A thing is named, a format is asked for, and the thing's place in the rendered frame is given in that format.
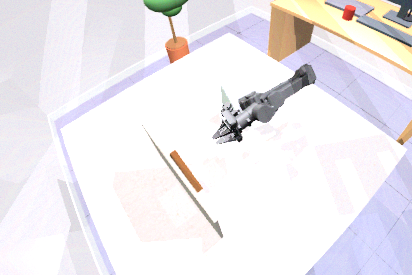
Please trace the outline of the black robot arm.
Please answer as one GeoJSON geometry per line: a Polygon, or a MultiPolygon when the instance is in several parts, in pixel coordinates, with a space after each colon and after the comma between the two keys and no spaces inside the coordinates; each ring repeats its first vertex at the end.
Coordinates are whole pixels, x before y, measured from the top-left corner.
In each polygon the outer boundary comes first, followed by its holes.
{"type": "MultiPolygon", "coordinates": [[[[304,87],[315,84],[317,76],[311,65],[304,64],[299,69],[295,70],[294,76],[286,79],[282,83],[274,86],[272,89],[265,92],[251,91],[249,94],[238,99],[239,105],[243,110],[246,110],[254,122],[268,123],[272,120],[284,102],[295,93],[299,92],[304,87]]],[[[229,110],[235,117],[239,113],[239,109],[231,108],[230,102],[222,105],[222,110],[229,110]]]]}

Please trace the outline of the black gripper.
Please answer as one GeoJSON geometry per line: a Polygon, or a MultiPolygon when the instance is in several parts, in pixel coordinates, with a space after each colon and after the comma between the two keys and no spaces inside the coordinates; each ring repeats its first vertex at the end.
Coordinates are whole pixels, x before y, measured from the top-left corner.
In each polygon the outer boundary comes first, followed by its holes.
{"type": "Polygon", "coordinates": [[[229,110],[224,110],[221,118],[221,125],[215,134],[212,136],[212,139],[218,139],[215,143],[217,145],[228,143],[228,142],[237,142],[240,143],[243,141],[243,130],[248,126],[251,127],[254,123],[253,118],[246,110],[240,110],[239,114],[235,117],[229,110]]]}

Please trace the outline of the wooden picture frame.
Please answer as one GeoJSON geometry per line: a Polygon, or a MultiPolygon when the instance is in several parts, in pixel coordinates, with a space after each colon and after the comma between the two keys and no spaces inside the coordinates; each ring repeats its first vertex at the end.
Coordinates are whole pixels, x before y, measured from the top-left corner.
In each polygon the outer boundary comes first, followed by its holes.
{"type": "Polygon", "coordinates": [[[197,193],[202,191],[203,190],[202,186],[200,185],[198,180],[195,178],[191,170],[186,166],[186,164],[181,159],[177,151],[173,150],[171,153],[169,153],[169,157],[177,165],[177,167],[180,169],[180,171],[185,176],[185,178],[188,180],[188,182],[191,184],[191,186],[194,188],[194,190],[197,193]]]}

